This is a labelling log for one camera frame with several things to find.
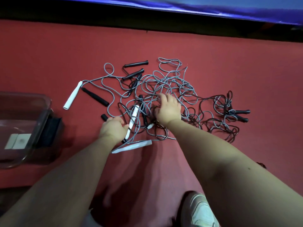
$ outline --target red floor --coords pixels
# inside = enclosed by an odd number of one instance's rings
[[[0,170],[1,188],[32,185],[96,139],[105,107],[79,93],[62,108],[80,80],[104,75],[105,62],[122,73],[124,64],[149,60],[151,73],[165,57],[189,66],[185,79],[202,97],[232,90],[233,107],[252,111],[237,123],[234,145],[303,195],[303,44],[8,20],[0,30],[0,89],[50,96],[66,124],[56,162]],[[97,189],[100,217],[106,227],[166,227],[187,190],[202,191],[176,141],[112,154]]]

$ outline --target person's right arm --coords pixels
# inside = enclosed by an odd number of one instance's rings
[[[228,142],[181,120],[181,106],[160,95],[157,120],[176,137],[219,223],[303,226],[303,198]]]

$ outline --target person's right hand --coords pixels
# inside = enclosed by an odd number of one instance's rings
[[[173,120],[181,120],[181,104],[170,94],[159,94],[161,107],[156,108],[155,115],[162,126],[167,126]]]

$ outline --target hand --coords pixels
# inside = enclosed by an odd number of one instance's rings
[[[173,120],[181,120],[181,104],[170,94],[159,94],[161,107],[156,108],[155,115],[162,126],[167,126]]]
[[[99,137],[109,137],[115,145],[118,144],[125,138],[129,127],[129,124],[125,126],[122,126],[122,124],[124,124],[124,121],[120,117],[108,118],[102,125]]]

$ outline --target person's left hand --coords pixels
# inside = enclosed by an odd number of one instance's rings
[[[107,119],[105,123],[103,123],[102,128],[100,130],[99,137],[109,137],[116,144],[121,142],[127,133],[129,124],[122,126],[124,121],[120,117],[110,117]]]

